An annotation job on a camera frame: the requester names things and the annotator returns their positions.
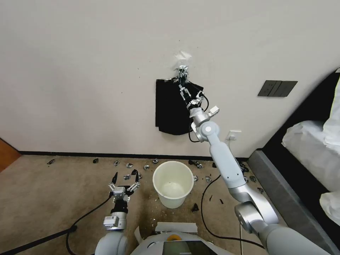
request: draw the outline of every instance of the white pillow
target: white pillow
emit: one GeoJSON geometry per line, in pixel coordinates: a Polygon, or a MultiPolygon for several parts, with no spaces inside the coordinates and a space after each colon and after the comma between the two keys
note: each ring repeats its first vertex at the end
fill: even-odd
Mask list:
{"type": "Polygon", "coordinates": [[[323,131],[326,133],[326,143],[340,146],[340,79],[335,87],[332,109],[329,119],[323,125],[323,131]]]}

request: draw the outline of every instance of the white bedsheet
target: white bedsheet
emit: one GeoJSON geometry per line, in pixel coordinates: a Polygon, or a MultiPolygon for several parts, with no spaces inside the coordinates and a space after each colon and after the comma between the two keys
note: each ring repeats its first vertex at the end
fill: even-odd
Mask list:
{"type": "Polygon", "coordinates": [[[303,121],[287,130],[282,144],[330,192],[340,190],[340,146],[324,142],[323,123],[303,121]]]}

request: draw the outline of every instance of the power outlet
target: power outlet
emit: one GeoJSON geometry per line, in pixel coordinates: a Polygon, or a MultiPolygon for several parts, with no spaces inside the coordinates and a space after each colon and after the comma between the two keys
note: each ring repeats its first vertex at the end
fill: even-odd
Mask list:
{"type": "Polygon", "coordinates": [[[240,136],[242,133],[241,130],[230,130],[229,134],[227,135],[225,141],[234,141],[237,140],[237,138],[240,136]]]}

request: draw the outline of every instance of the beige carpet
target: beige carpet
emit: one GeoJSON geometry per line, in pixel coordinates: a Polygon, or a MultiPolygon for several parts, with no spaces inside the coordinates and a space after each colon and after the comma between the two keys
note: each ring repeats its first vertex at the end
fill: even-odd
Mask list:
{"type": "MultiPolygon", "coordinates": [[[[187,164],[194,175],[198,176],[192,192],[184,204],[177,209],[164,207],[152,184],[153,171],[166,160],[159,160],[154,165],[150,159],[99,158],[88,157],[51,157],[22,156],[0,173],[0,252],[32,242],[68,228],[80,216],[103,202],[109,193],[107,184],[118,171],[118,185],[129,185],[134,180],[124,180],[123,175],[130,174],[133,169],[142,173],[141,186],[131,196],[128,204],[127,254],[137,246],[134,230],[140,227],[142,237],[149,236],[157,225],[157,221],[195,222],[198,235],[205,240],[234,254],[241,254],[239,241],[218,239],[210,235],[204,228],[200,212],[192,213],[194,203],[200,207],[202,192],[207,186],[205,176],[216,178],[219,173],[212,168],[212,162],[202,161],[204,168],[188,165],[187,160],[179,160],[187,164]],[[126,168],[127,163],[134,164],[126,168]],[[150,169],[143,170],[145,164],[150,169]]],[[[253,188],[261,187],[258,182],[249,181],[253,188]]],[[[228,193],[222,178],[207,190],[203,201],[203,213],[209,229],[220,236],[240,237],[240,225],[234,213],[237,204],[228,193]]],[[[70,246],[79,255],[94,252],[99,239],[105,235],[102,225],[105,216],[110,215],[112,201],[81,220],[76,232],[70,235],[70,246]]],[[[242,230],[242,237],[256,240],[253,235],[242,230]]],[[[243,254],[266,254],[265,250],[251,244],[242,245],[243,254]]],[[[51,240],[31,248],[22,255],[68,254],[65,247],[65,236],[51,240]]]]}

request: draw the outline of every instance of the black baseboard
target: black baseboard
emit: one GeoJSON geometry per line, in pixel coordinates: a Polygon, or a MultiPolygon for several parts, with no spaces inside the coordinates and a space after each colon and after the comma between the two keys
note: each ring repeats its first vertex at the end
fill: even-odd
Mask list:
{"type": "MultiPolygon", "coordinates": [[[[70,157],[95,157],[95,158],[158,158],[158,159],[194,159],[212,161],[212,157],[205,156],[176,156],[176,155],[153,155],[153,154],[116,154],[116,153],[82,153],[82,152],[36,152],[19,151],[22,155],[42,156],[70,156],[70,157]]],[[[238,161],[247,161],[248,158],[236,158],[238,161]]]]}

